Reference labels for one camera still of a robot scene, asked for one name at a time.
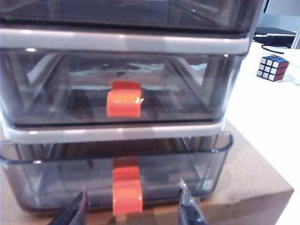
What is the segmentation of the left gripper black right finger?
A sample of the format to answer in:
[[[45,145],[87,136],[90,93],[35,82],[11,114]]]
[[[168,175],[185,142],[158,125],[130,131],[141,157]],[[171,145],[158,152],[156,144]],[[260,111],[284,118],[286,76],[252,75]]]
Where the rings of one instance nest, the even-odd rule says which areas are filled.
[[[180,225],[207,225],[206,218],[184,180],[180,180],[178,218]]]

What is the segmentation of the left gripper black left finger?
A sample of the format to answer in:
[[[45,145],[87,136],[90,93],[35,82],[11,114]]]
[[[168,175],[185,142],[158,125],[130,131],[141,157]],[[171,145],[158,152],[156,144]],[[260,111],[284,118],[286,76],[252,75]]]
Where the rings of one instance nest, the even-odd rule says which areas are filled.
[[[85,225],[89,209],[89,197],[83,188],[49,225]]]

